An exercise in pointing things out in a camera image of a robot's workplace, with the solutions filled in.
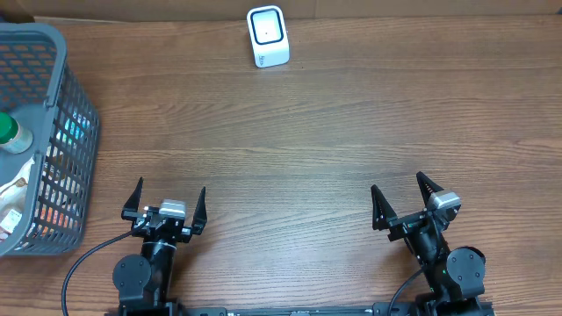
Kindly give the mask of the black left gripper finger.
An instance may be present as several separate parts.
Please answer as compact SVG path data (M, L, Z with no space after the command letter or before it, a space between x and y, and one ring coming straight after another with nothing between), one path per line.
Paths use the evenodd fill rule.
M138 180L138 183L136 184L136 187L135 187L133 193L131 194L129 199L127 199L127 201L125 202L125 204L123 206L124 212L137 212L138 211L139 203L141 201L142 186L143 186L143 178L140 177L139 180Z
M193 235L201 235L207 223L207 213L205 207L205 187L202 188L198 202L193 213L192 223L191 223L191 233Z

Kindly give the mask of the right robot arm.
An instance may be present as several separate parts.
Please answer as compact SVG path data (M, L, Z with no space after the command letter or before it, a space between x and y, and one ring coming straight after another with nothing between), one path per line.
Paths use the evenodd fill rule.
M460 196L436 184L423 172L416 174L424 207L398 217L377 185L371 186L372 228L388 232L389 241L403 240L420 268L393 294L389 303L376 307L387 315L493 315L493 305L481 303L485 292L486 257L474 247L451 250L443 237L461 208ZM429 292L415 301L398 304L403 291L425 276Z

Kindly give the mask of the beige brown snack pouch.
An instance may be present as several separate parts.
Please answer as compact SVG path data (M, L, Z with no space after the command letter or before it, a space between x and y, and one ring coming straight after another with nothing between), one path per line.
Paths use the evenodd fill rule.
M6 241L11 236L23 217L25 196L34 164L32 156L17 175L1 187L1 241Z

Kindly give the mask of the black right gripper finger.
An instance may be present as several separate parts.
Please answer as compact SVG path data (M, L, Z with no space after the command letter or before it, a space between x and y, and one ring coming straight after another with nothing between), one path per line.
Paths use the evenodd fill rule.
M433 182L427 175L419 171L416 173L416 180L421 191L425 205L436 205L438 192L443 191L443 187Z
M388 229L397 219L397 215L376 184L371 186L371 199L373 203L372 229L379 231Z

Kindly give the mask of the green-lidded jar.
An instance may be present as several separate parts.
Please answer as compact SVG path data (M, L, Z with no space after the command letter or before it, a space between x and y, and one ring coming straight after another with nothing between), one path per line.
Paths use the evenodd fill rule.
M22 126L6 112L1 113L1 149L11 154L21 154L31 147L32 131Z

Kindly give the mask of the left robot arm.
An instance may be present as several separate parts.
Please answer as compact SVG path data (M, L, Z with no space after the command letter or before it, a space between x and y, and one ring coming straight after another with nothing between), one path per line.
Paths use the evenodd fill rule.
M186 308L169 297L177 245L201 235L207 222L205 190L202 190L192 222L185 223L183 201L164 199L159 206L139 212L143 180L125 202L121 218L132 223L131 237L142 239L139 254L123 257L115 266L112 281L119 292L119 315L186 315Z

